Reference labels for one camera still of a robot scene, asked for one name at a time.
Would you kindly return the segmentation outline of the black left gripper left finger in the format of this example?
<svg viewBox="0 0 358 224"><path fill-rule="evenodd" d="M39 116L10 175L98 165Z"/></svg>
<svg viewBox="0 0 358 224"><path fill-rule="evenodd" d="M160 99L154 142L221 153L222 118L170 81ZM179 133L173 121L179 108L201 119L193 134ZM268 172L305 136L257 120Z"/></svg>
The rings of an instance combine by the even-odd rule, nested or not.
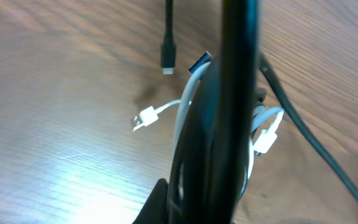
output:
<svg viewBox="0 0 358 224"><path fill-rule="evenodd" d="M157 181L136 224L225 223L225 207L211 193L219 66L216 58L191 67L190 79L176 101L170 178Z"/></svg>

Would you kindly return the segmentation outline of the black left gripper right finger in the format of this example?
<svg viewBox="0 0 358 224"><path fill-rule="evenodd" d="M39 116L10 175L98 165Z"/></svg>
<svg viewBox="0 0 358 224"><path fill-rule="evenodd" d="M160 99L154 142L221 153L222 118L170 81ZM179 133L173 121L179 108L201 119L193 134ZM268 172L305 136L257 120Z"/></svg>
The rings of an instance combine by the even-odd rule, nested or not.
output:
<svg viewBox="0 0 358 224"><path fill-rule="evenodd" d="M222 32L207 223L231 222L247 170L259 52L259 1L224 1Z"/></svg>

